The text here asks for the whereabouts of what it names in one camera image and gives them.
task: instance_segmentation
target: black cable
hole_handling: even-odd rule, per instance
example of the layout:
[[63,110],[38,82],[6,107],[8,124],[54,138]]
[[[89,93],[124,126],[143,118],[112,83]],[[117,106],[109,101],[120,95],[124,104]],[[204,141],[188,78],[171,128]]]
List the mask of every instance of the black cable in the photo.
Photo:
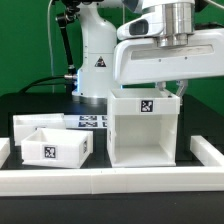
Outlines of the black cable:
[[43,79],[38,79],[32,83],[30,83],[29,85],[25,86],[24,88],[22,88],[19,93],[25,93],[28,89],[32,88],[33,86],[35,86],[36,84],[38,83],[41,83],[41,82],[46,82],[46,81],[49,81],[49,80],[55,80],[55,79],[64,79],[64,76],[51,76],[51,77],[46,77],[46,78],[43,78]]
[[26,89],[26,92],[27,92],[27,90],[29,90],[30,88],[32,88],[32,87],[38,87],[38,86],[56,86],[56,85],[66,85],[67,83],[65,83],[65,82],[60,82],[60,83],[43,83],[43,84],[35,84],[35,85],[32,85],[32,86],[30,86],[28,89]]
[[217,22],[195,24],[195,30],[216,29],[216,28],[224,28],[224,25]]

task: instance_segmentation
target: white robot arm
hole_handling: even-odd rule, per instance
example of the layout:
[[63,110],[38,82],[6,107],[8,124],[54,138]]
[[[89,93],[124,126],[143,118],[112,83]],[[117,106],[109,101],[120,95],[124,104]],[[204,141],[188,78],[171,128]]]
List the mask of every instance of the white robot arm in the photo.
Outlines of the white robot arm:
[[118,30],[118,37],[126,39],[115,50],[118,83],[224,75],[224,29],[194,32],[194,1],[144,0],[142,11],[140,19]]

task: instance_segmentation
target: tall white box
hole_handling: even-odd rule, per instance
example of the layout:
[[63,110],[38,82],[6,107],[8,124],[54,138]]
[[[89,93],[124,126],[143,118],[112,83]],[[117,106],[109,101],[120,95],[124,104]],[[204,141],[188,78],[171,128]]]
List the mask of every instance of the tall white box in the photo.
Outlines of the tall white box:
[[167,90],[111,90],[107,149],[112,166],[175,166],[179,110],[180,98]]
[[80,168],[93,152],[93,132],[38,129],[22,140],[24,165]]

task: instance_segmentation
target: small white box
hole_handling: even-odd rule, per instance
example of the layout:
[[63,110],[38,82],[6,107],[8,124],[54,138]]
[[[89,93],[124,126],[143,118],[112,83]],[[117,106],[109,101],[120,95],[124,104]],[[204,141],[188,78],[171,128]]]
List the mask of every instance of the small white box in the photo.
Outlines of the small white box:
[[92,152],[92,131],[40,128],[22,140],[25,165],[80,168]]
[[107,129],[112,166],[175,166],[179,110],[180,98],[167,90],[112,90]]
[[0,168],[10,154],[9,138],[0,138]]
[[15,145],[20,146],[21,141],[35,132],[37,128],[66,129],[64,114],[35,114],[13,116]]

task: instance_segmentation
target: black table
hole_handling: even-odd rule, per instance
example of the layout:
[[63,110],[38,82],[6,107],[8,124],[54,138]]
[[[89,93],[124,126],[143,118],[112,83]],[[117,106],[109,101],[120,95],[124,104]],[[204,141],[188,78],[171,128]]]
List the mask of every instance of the black table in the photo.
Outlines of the black table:
[[[36,113],[104,115],[106,105],[75,103],[65,94],[7,94],[0,97],[0,137],[13,141],[13,115]],[[223,130],[223,116],[186,95],[178,120],[177,165],[201,165],[189,150],[192,135],[202,135],[223,153]],[[110,167],[105,130],[95,130],[94,150],[82,168]],[[7,161],[4,169],[24,167],[18,159],[16,165]],[[1,197],[0,223],[216,224],[224,223],[223,207],[224,192]]]

